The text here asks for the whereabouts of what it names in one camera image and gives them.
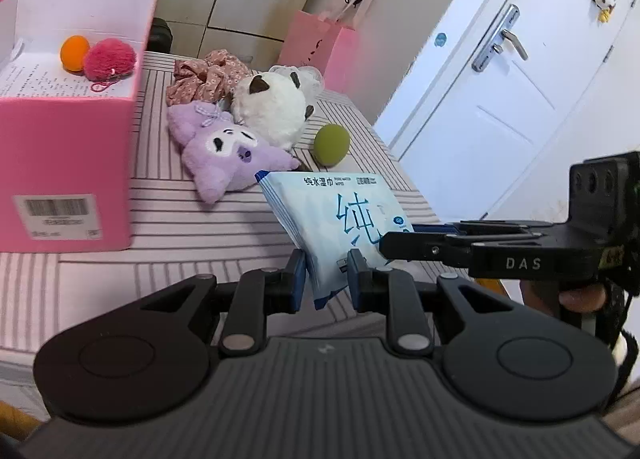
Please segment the person's hand holding gripper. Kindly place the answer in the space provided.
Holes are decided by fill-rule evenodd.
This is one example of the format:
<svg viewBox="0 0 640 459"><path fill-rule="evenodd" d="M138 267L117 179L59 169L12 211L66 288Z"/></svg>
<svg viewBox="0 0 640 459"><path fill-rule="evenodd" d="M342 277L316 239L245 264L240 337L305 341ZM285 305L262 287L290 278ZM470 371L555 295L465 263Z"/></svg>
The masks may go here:
<svg viewBox="0 0 640 459"><path fill-rule="evenodd" d="M561 306L574 313L597 312L606 300L606 292L600 285L561 291L554 283L521 280L520 290L523 302L527 306L550 316L558 315Z"/></svg>

